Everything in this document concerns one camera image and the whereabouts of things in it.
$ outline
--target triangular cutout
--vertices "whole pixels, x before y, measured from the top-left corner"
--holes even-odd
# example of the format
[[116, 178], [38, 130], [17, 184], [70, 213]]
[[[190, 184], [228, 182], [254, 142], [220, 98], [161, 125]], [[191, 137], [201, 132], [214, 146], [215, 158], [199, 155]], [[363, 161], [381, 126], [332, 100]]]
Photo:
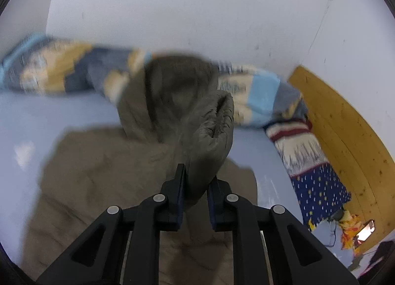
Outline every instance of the triangular cutout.
[[301, 266], [307, 266], [322, 259], [321, 254], [310, 242], [295, 228], [288, 225], [288, 232], [291, 236], [296, 255]]
[[100, 225], [92, 235], [72, 255], [72, 260], [85, 266], [93, 266], [98, 253], [105, 227]]

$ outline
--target silver screw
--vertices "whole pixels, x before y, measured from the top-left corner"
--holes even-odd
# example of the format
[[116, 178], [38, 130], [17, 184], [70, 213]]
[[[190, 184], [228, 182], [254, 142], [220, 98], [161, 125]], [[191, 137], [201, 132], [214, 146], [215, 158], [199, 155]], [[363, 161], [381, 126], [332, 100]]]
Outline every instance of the silver screw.
[[166, 199], [165, 195], [162, 194], [157, 194], [154, 196], [154, 201], [155, 202], [162, 202]]
[[285, 208], [283, 206], [281, 206], [281, 205], [276, 205], [276, 206], [273, 207], [273, 211], [276, 214], [281, 215], [281, 214], [285, 213]]
[[238, 201], [238, 195], [229, 194], [228, 196], [226, 196], [226, 200], [228, 200], [229, 202], [236, 202]]
[[116, 214], [118, 211], [119, 211], [119, 207], [118, 207], [118, 206], [110, 206], [110, 207], [107, 208], [107, 212], [108, 212], [110, 215], [114, 215], [114, 214]]

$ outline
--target patterned fabric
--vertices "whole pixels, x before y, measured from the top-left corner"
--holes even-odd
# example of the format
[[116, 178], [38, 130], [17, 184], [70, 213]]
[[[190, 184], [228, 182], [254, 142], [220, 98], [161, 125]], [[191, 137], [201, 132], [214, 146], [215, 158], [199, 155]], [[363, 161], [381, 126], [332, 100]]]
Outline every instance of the patterned fabric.
[[[115, 49], [33, 34], [0, 64], [0, 88], [41, 94], [94, 89], [115, 105], [129, 82], [153, 56], [139, 49]], [[301, 93], [274, 73], [250, 65], [215, 62], [218, 89], [235, 102], [235, 123], [262, 127], [282, 119], [303, 119]]]
[[288, 171], [303, 222], [310, 230], [351, 200], [308, 124], [277, 123], [268, 126], [266, 134]]

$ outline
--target brown fabric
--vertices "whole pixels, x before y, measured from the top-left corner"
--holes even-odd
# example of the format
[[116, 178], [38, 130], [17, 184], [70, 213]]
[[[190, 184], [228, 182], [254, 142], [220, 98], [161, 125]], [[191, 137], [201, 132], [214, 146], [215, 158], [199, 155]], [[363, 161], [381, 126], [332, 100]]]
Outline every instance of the brown fabric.
[[156, 59], [122, 95], [122, 128], [68, 133], [44, 169], [22, 269], [36, 279], [107, 207], [138, 205], [185, 163], [193, 206], [180, 231], [161, 234], [159, 283], [233, 284], [232, 237], [211, 230], [200, 197], [217, 172], [255, 204], [257, 190], [252, 171], [226, 159], [233, 101], [217, 83], [217, 70], [200, 59]]

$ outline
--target wooden plank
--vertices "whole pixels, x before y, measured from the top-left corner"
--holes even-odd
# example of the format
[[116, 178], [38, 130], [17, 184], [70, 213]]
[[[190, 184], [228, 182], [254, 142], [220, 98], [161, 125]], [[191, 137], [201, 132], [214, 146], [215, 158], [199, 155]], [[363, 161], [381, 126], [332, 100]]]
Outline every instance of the wooden plank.
[[289, 82], [303, 93], [313, 132], [330, 155], [340, 179], [358, 200], [350, 208], [355, 213], [362, 210], [364, 219], [377, 220], [369, 244], [378, 242], [395, 227], [394, 161], [361, 115], [321, 79], [298, 67]]

